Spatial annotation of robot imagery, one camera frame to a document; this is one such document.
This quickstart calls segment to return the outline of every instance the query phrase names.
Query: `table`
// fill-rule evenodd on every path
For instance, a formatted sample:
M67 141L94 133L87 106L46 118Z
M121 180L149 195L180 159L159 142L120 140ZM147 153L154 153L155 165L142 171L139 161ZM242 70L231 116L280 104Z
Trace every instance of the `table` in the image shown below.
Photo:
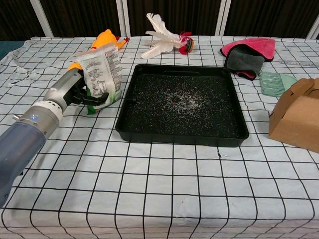
M219 49L244 37L195 36L194 50L145 60L148 36L120 50L122 90L137 64L222 66ZM0 133L66 71L94 38L35 37L0 62ZM318 77L316 40L276 38L262 70ZM237 148L124 142L122 100L96 115L71 105L0 210L2 239L319 238L319 154L268 139L277 98L232 74L250 136Z

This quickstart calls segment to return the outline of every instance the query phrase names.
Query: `white tablecloth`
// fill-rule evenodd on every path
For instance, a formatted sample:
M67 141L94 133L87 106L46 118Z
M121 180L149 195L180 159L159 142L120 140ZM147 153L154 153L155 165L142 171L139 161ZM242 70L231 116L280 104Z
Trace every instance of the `white tablecloth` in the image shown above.
M141 58L149 37L120 50L122 89L139 63L222 66L219 49L242 37L194 37L178 50ZM33 38L0 65L0 133L66 71L94 38ZM262 70L319 77L316 40L276 39ZM268 139L277 98L259 79L233 75L250 136L237 148L137 144L115 131L121 101L88 116L69 106L59 128L15 182L0 210L2 239L319 238L319 154Z

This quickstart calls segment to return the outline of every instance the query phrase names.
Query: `feather duster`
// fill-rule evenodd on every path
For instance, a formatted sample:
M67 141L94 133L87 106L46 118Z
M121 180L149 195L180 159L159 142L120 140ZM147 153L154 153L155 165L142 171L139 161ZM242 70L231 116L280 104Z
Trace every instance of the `feather duster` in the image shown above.
M179 35L173 34L166 29L165 22L161 20L160 15L148 13L146 17L149 19L155 30L147 31L146 34L154 36L159 40L152 41L150 44L148 44L152 46L152 48L147 52L144 52L142 54L142 58L149 59L158 56L163 52L170 52L174 47L181 48L187 44L187 42L183 41Z

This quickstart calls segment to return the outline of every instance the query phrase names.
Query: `brown box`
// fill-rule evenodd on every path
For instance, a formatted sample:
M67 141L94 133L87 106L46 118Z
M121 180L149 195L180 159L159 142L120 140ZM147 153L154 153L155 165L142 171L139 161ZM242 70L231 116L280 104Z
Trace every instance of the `brown box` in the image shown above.
M319 78L300 79L270 115L269 138L319 153Z

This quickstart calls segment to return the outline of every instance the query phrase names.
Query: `square tray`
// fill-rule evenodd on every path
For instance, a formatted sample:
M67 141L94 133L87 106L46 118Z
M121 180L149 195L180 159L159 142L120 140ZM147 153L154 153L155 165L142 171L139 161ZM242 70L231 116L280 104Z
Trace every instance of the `square tray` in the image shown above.
M137 65L116 130L131 142L236 147L248 137L224 67Z

